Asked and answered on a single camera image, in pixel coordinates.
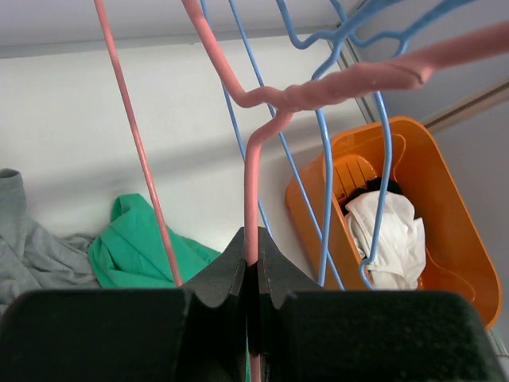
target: orange plastic container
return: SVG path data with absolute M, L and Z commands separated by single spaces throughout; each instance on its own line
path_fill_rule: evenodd
M 463 295 L 490 328 L 501 306 L 498 275 L 484 248 L 453 178 L 431 134 L 420 123 L 390 120 L 396 180 L 422 217 L 426 237 L 426 267 L 419 289 L 448 290 Z M 382 176 L 383 133 L 380 123 L 338 134 L 331 141 L 334 198 L 328 248 L 347 290 L 366 290 L 359 275 L 360 256 L 341 212 L 341 204 L 366 180 Z M 299 174 L 320 225 L 323 223 L 325 162 L 322 154 Z M 321 242 L 295 177 L 286 190 L 286 206 L 316 271 Z M 330 267 L 325 287 L 338 289 Z

